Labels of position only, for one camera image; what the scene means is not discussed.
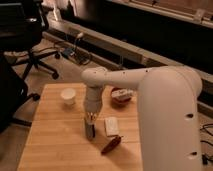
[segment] chair wheel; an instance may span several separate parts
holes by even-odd
[[[60,55],[59,53],[56,53],[56,54],[55,54],[55,58],[56,58],[56,59],[60,59],[60,57],[61,57],[61,55]]]
[[[40,95],[38,95],[38,94],[33,95],[33,101],[37,101],[39,99],[40,99]]]
[[[52,78],[53,78],[54,80],[56,80],[58,77],[59,77],[59,74],[58,74],[57,72],[54,72],[54,73],[52,74]]]

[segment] dark background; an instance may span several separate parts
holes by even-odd
[[[56,2],[66,20],[213,74],[213,29],[106,0]]]

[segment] red chili pepper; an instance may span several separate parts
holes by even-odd
[[[115,138],[113,138],[109,144],[107,144],[103,150],[101,151],[101,154],[106,154],[110,151],[112,151],[118,144],[120,144],[121,142],[121,136],[116,136]]]

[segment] brown bowl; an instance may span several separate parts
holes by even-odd
[[[117,105],[120,105],[120,106],[125,106],[125,105],[127,105],[127,104],[130,102],[130,100],[132,99],[131,97],[130,97],[130,98],[127,98],[127,99],[125,99],[125,100],[120,100],[120,99],[118,99],[118,98],[112,97],[112,93],[113,93],[114,91],[118,91],[118,90],[122,90],[122,89],[123,89],[123,88],[114,87],[114,88],[111,90],[110,96],[111,96],[111,99],[112,99],[112,102],[113,102],[113,103],[115,103],[115,104],[117,104]]]

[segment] wooden table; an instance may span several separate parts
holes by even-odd
[[[75,104],[60,98],[64,88],[77,91]],[[96,138],[88,141],[84,131],[83,84],[47,84],[44,87],[18,171],[136,171],[142,170],[136,97],[125,107],[111,103],[111,87],[103,93],[103,108],[96,121]],[[104,118],[118,118],[121,144],[101,155],[110,141]]]

